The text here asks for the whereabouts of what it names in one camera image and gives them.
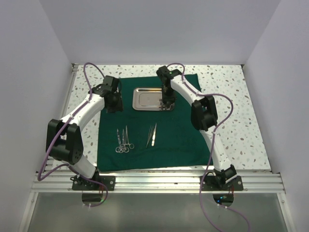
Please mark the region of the stainless steel instrument tray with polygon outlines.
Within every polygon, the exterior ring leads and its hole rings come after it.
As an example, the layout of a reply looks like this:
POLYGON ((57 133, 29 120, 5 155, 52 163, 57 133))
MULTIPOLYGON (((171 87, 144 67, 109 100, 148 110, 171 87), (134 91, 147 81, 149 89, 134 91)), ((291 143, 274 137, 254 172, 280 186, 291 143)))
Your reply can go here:
POLYGON ((132 108, 137 111, 161 111, 159 110, 162 102, 161 88, 142 88, 133 90, 132 108))

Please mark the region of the steel scalpel handle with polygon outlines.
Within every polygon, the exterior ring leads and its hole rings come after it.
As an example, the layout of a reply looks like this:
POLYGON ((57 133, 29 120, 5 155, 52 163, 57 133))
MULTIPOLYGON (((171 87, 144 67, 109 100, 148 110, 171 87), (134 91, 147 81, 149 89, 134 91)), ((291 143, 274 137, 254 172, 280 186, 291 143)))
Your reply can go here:
POLYGON ((163 102, 160 103, 159 110, 161 111, 171 111, 174 107, 174 104, 164 104, 163 102))

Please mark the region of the green surgical cloth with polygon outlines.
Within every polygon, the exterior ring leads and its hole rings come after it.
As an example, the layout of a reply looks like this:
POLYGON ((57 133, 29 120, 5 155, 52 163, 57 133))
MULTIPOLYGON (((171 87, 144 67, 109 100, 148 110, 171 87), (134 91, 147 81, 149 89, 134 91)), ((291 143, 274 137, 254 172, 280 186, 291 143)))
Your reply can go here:
POLYGON ((172 111, 137 111, 132 108, 133 90, 138 87, 161 87, 157 76, 123 78, 123 111, 100 114, 97 167, 102 172, 161 167, 206 165, 209 148, 191 123, 191 106, 177 94, 172 111), (146 147, 149 128, 157 123, 154 146, 146 147), (117 153, 116 129, 122 142, 122 130, 128 129, 134 149, 117 153))

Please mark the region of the steel ring forceps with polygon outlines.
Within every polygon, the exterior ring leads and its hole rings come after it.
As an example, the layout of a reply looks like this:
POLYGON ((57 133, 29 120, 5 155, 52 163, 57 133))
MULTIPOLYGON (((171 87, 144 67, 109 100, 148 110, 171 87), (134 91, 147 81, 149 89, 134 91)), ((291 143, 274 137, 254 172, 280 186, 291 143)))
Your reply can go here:
POLYGON ((126 135, 125 135, 125 131, 124 130, 122 130, 121 151, 124 152, 124 153, 128 153, 129 152, 129 148, 126 146, 126 135))
POLYGON ((128 147, 129 149, 134 149, 134 144, 129 142, 127 126, 125 131, 125 146, 128 147))

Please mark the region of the steel surgical scissors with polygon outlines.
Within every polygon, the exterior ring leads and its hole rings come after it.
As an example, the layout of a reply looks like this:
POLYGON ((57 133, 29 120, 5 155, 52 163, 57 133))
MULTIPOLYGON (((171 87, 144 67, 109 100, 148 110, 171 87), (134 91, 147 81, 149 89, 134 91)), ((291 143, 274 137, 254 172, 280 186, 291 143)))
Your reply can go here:
POLYGON ((122 142, 121 142, 121 139, 120 139, 120 134, 119 134, 119 130, 118 129, 116 129, 116 135, 117 135, 118 146, 116 147, 115 151, 117 153, 123 153, 122 142))

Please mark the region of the steel tweezers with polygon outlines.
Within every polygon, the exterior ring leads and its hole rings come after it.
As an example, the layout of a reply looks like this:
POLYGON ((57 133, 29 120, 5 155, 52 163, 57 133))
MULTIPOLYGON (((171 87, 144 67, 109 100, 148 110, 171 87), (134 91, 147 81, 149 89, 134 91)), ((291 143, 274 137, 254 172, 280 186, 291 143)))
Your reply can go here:
POLYGON ((157 128, 157 123, 156 123, 155 126, 154 126, 153 135, 152 135, 152 140, 151 140, 151 146, 154 146, 154 145, 155 145, 156 128, 157 128))

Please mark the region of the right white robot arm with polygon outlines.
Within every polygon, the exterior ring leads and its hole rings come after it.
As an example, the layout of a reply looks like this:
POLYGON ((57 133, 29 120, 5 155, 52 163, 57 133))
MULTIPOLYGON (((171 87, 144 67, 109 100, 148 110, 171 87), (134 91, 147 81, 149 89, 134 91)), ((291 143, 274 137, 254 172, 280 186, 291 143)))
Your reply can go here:
POLYGON ((191 106, 191 123, 203 136, 210 149, 213 161, 213 180, 211 181, 219 189, 227 189, 232 185, 232 180, 237 177, 237 172, 220 138, 216 137, 216 130, 228 117, 218 122, 216 101, 214 96, 226 98, 223 94, 203 94, 190 84, 178 69, 170 71, 167 66, 162 66, 156 71, 162 82, 163 107, 169 108, 176 101, 176 93, 179 93, 191 106))

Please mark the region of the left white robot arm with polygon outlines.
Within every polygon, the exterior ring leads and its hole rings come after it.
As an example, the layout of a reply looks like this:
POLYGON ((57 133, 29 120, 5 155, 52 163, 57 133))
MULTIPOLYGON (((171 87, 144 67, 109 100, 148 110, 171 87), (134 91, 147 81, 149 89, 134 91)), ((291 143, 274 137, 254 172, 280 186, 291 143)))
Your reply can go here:
POLYGON ((46 154, 84 177, 83 184, 97 189, 100 177, 96 167, 85 157, 82 131, 92 118, 102 111, 123 111, 120 79, 105 76, 103 83, 89 90, 86 98, 68 115, 48 123, 46 154))

